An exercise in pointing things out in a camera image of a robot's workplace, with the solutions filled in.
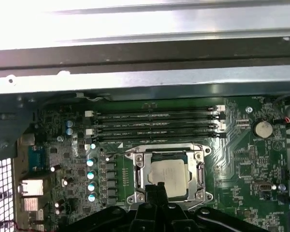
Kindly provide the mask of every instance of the ventilation grille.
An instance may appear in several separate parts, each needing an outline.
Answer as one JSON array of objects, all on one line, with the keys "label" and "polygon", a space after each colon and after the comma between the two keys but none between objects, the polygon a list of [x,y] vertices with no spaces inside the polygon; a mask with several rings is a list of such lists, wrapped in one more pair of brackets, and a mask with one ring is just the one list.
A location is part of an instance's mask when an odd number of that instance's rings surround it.
[{"label": "ventilation grille", "polygon": [[14,231],[14,206],[11,159],[0,161],[0,232]]}]

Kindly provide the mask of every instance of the green circuit board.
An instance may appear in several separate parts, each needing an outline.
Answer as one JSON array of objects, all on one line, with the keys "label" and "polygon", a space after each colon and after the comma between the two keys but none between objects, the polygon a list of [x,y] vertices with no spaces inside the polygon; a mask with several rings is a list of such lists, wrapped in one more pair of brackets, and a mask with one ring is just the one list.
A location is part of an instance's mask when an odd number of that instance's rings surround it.
[{"label": "green circuit board", "polygon": [[[203,110],[216,105],[225,106],[221,112],[225,116],[222,121],[226,125],[220,133],[223,136],[217,137],[202,127],[194,130],[191,126],[185,126],[188,125],[187,121],[194,120],[194,113],[191,114],[190,110]],[[284,105],[281,104],[279,108],[283,111]],[[90,111],[92,115],[86,116],[85,112]],[[269,122],[279,118],[266,97],[98,101],[53,105],[44,109],[40,118],[43,129],[41,134],[45,135],[43,146],[49,165],[62,166],[56,173],[52,200],[69,199],[73,207],[64,215],[69,223],[109,205],[107,200],[102,199],[103,196],[107,197],[103,162],[107,154],[123,154],[143,144],[192,142],[212,149],[204,160],[206,191],[214,196],[207,206],[270,231],[286,230],[284,215],[289,206],[276,200],[278,193],[288,193],[286,127],[273,125],[272,135],[267,139],[257,137],[252,131],[253,124],[261,118]],[[163,127],[163,122],[167,120],[172,123]],[[67,121],[71,121],[72,126],[67,127]],[[203,117],[201,124],[212,122]],[[86,129],[91,128],[100,128],[101,133],[98,136],[86,135]],[[86,149],[88,137],[94,149]],[[92,167],[86,165],[89,156],[96,160]],[[112,204],[128,210],[130,205],[127,197],[134,192],[133,163],[123,155],[112,156],[112,159],[116,180],[116,197]],[[97,183],[97,200],[94,202],[88,200],[91,193],[87,186],[91,180],[88,180],[87,173],[91,170],[96,170],[93,181]],[[61,180],[70,176],[73,183],[63,188]],[[261,195],[255,184],[258,182],[272,183],[273,186],[283,184],[287,189],[281,191],[273,188]],[[54,213],[52,220],[56,224],[61,217],[62,214]]]}]

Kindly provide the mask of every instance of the screw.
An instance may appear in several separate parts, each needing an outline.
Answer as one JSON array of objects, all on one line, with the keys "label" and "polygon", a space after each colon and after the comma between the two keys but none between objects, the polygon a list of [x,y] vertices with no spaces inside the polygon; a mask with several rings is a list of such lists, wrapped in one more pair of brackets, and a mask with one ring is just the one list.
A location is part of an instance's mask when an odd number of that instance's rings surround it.
[{"label": "screw", "polygon": [[58,137],[57,137],[57,141],[58,141],[58,142],[63,142],[63,137],[62,137],[62,136],[58,136]]},{"label": "screw", "polygon": [[197,193],[197,198],[198,198],[198,199],[203,198],[203,194],[202,194],[201,192]]},{"label": "screw", "polygon": [[250,114],[252,111],[253,109],[250,106],[246,107],[246,113]]},{"label": "screw", "polygon": [[175,208],[176,208],[176,204],[174,204],[174,203],[169,203],[169,204],[168,204],[168,207],[169,207],[170,209],[175,209]]},{"label": "screw", "polygon": [[9,146],[9,143],[8,142],[3,142],[0,144],[0,149],[5,149]]},{"label": "screw", "polygon": [[137,198],[138,198],[140,201],[144,200],[143,195],[138,195]]},{"label": "screw", "polygon": [[142,160],[143,160],[143,157],[142,156],[137,156],[136,157],[136,161],[141,162]]},{"label": "screw", "polygon": [[209,214],[209,211],[207,209],[201,209],[201,214]]}]

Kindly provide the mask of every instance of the motherboard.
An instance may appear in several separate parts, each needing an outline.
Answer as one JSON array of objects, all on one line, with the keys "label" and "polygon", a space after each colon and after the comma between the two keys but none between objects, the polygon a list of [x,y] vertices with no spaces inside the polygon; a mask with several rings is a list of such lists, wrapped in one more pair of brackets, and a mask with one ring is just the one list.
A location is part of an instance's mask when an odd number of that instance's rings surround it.
[{"label": "motherboard", "polygon": [[289,206],[276,196],[288,193],[289,173],[279,116],[263,96],[50,105],[29,147],[31,174],[50,172],[36,221],[53,230],[111,205],[135,209],[145,185],[164,182],[185,210],[206,205],[283,232]]}]

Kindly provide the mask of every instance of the cpu socket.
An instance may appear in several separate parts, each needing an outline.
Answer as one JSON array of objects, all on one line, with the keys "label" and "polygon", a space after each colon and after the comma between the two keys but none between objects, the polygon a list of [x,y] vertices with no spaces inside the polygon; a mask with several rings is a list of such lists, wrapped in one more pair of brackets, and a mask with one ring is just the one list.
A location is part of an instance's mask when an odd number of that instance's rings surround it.
[{"label": "cpu socket", "polygon": [[135,189],[127,203],[144,202],[145,186],[158,182],[164,182],[170,202],[187,210],[213,199],[205,191],[204,157],[211,153],[210,147],[194,143],[141,145],[125,153],[133,160]]}]

